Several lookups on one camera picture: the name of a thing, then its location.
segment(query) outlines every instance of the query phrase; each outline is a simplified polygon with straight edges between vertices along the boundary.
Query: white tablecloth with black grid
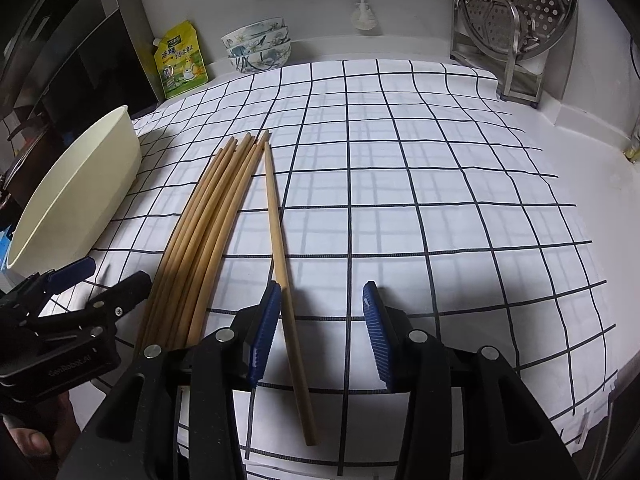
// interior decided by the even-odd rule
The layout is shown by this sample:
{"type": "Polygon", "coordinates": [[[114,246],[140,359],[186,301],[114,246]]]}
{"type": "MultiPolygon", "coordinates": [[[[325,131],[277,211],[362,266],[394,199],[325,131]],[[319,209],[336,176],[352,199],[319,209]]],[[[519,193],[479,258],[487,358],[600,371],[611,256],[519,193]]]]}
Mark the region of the white tablecloth with black grid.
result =
{"type": "MultiPolygon", "coordinates": [[[[577,449],[616,375],[605,280],[575,205],[512,113],[519,105],[495,88],[491,74],[460,66],[351,60],[243,76],[164,104],[135,123],[142,166],[91,252],[96,276],[50,311],[80,308],[136,270],[153,276],[214,151],[268,128],[321,443],[304,444],[279,326],[260,385],[235,394],[249,473],[392,478],[408,395],[386,393],[378,378],[362,311],[369,280],[445,345],[500,349],[577,449]]],[[[257,303],[271,269],[260,166],[206,333],[257,303]]],[[[119,322],[125,364],[142,310],[119,322]]],[[[460,392],[453,399],[459,475],[460,392]]]]}

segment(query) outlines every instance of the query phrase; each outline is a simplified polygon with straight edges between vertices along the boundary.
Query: cream plastic basin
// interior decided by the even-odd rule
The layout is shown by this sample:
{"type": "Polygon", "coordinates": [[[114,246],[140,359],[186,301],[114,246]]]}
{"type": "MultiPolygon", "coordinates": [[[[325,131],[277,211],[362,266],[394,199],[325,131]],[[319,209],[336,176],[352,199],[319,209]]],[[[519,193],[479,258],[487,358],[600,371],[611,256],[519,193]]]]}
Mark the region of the cream plastic basin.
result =
{"type": "Polygon", "coordinates": [[[29,276],[86,256],[131,187],[141,160],[126,106],[89,127],[29,200],[9,247],[8,269],[29,276]]]}

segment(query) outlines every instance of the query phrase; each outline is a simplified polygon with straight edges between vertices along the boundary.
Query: silver screw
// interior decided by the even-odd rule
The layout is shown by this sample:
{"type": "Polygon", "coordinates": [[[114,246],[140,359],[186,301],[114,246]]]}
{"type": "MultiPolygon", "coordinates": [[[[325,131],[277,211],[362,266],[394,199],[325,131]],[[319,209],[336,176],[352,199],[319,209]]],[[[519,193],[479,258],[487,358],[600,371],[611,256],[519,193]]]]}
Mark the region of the silver screw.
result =
{"type": "Polygon", "coordinates": [[[216,341],[225,343],[236,337],[236,333],[230,328],[221,328],[216,332],[216,341]]]}
{"type": "Polygon", "coordinates": [[[409,339],[414,343],[426,343],[429,336],[422,330],[411,330],[409,332],[409,339]]]}
{"type": "Polygon", "coordinates": [[[153,359],[158,357],[162,352],[162,348],[159,345],[149,345],[145,348],[144,354],[147,359],[153,359]]]}
{"type": "Polygon", "coordinates": [[[492,346],[485,346],[484,348],[482,348],[480,353],[484,357],[489,359],[489,361],[495,361],[498,357],[500,357],[500,352],[498,352],[497,349],[492,346]]]}

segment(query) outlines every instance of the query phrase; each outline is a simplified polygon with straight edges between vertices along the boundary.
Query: yellow pouch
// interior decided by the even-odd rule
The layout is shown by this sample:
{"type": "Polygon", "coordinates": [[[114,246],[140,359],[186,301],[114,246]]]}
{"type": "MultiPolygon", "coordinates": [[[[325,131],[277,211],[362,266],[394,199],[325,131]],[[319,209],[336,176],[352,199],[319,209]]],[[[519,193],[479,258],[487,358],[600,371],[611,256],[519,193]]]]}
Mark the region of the yellow pouch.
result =
{"type": "Polygon", "coordinates": [[[196,29],[187,21],[164,35],[154,57],[167,99],[209,80],[196,29]]]}

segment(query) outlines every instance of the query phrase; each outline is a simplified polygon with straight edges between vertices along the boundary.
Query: stack of bowls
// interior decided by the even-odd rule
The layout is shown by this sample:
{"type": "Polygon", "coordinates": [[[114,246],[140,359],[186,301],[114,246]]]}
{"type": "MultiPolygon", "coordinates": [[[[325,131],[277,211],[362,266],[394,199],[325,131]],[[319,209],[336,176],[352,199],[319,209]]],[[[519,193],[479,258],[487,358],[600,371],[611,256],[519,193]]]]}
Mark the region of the stack of bowls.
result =
{"type": "Polygon", "coordinates": [[[291,54],[289,29],[284,24],[284,18],[252,23],[221,39],[231,64],[243,74],[280,68],[291,54]]]}

